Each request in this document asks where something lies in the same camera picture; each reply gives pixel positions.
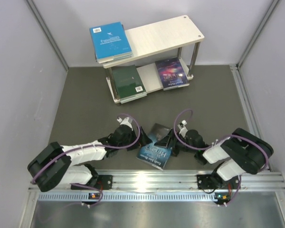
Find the dark blue Wuthering Heights book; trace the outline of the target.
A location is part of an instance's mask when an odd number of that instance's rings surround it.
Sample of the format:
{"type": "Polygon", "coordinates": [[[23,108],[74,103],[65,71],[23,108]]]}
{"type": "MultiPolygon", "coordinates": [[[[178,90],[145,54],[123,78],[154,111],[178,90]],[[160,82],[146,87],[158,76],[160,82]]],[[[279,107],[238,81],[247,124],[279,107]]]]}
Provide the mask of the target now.
{"type": "Polygon", "coordinates": [[[159,170],[163,170],[168,159],[171,156],[171,148],[160,148],[154,146],[154,144],[164,139],[170,129],[171,128],[168,128],[158,123],[154,124],[148,134],[148,137],[151,142],[140,149],[137,158],[159,170]]]}

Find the pale grey-green book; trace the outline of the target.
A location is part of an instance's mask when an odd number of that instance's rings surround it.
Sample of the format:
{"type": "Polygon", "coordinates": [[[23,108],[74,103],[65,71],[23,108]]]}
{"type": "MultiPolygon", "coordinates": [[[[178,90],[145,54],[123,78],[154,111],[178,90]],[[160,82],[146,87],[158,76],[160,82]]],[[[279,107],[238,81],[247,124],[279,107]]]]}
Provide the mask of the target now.
{"type": "Polygon", "coordinates": [[[136,100],[136,99],[140,99],[140,98],[145,97],[145,96],[147,96],[147,93],[143,92],[143,93],[139,93],[137,95],[129,96],[126,98],[121,98],[120,103],[124,104],[124,103],[130,102],[130,101],[136,100]]]}

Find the dark green book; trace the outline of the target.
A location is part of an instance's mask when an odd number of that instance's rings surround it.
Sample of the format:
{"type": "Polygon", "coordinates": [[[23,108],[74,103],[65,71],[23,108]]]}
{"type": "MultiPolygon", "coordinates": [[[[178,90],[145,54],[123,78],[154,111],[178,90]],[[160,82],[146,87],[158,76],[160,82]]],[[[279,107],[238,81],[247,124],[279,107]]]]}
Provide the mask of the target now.
{"type": "Polygon", "coordinates": [[[135,65],[113,70],[113,78],[121,99],[146,95],[146,89],[135,65]]]}

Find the purple galaxy cover book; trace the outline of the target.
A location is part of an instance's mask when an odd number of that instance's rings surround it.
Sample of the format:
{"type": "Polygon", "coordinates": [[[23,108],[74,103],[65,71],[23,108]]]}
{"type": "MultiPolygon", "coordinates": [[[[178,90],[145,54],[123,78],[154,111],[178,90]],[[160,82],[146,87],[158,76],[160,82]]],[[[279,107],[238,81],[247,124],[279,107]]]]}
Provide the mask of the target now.
{"type": "Polygon", "coordinates": [[[187,74],[177,57],[156,61],[155,65],[164,90],[189,85],[187,74]]]}

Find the black glossy book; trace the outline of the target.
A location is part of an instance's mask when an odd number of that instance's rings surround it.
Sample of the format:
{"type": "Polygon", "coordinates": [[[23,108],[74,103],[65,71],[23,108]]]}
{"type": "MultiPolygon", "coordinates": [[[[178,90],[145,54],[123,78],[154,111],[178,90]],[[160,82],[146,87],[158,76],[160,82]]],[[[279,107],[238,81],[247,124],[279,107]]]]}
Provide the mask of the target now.
{"type": "Polygon", "coordinates": [[[97,62],[106,62],[122,51],[124,29],[121,22],[90,28],[97,62]]]}

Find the bright blue book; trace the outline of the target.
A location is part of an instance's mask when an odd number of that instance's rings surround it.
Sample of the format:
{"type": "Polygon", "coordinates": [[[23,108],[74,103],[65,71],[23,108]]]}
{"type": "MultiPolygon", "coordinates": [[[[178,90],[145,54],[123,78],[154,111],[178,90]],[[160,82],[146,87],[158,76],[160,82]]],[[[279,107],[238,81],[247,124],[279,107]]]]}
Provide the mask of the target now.
{"type": "Polygon", "coordinates": [[[133,55],[121,22],[92,27],[89,31],[98,63],[111,62],[133,55]]]}

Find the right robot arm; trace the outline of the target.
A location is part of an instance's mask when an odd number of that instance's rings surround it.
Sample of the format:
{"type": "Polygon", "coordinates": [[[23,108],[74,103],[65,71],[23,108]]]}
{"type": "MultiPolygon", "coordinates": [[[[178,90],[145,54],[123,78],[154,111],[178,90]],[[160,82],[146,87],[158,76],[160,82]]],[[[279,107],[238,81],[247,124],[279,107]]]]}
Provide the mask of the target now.
{"type": "Polygon", "coordinates": [[[274,153],[270,144],[242,128],[237,128],[230,136],[217,140],[213,145],[206,144],[196,130],[183,127],[175,132],[172,129],[155,145],[171,149],[173,156],[180,151],[191,152],[203,165],[223,161],[212,173],[212,183],[220,189],[228,185],[233,177],[243,173],[257,174],[268,165],[274,153]]]}

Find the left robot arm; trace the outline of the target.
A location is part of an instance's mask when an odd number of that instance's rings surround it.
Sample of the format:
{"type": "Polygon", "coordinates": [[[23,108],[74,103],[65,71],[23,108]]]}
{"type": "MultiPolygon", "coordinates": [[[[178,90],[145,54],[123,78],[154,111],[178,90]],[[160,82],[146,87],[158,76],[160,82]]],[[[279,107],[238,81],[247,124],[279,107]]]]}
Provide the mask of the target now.
{"type": "Polygon", "coordinates": [[[113,157],[120,149],[128,151],[146,146],[151,139],[142,127],[136,133],[132,127],[120,125],[113,133],[90,143],[63,146],[50,143],[28,164],[31,183],[41,192],[47,192],[62,184],[79,184],[88,189],[98,183],[98,173],[89,165],[113,157]]]}

